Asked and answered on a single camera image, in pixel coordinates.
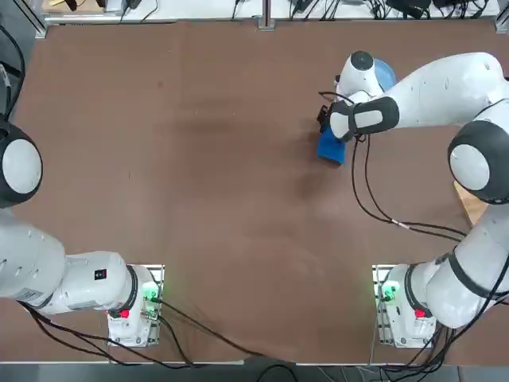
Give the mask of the right arm's black gripper body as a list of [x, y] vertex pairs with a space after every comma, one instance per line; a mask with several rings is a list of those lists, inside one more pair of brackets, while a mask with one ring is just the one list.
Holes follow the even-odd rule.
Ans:
[[317, 115], [317, 122], [320, 124], [320, 132], [324, 133], [330, 128], [331, 106], [322, 105]]

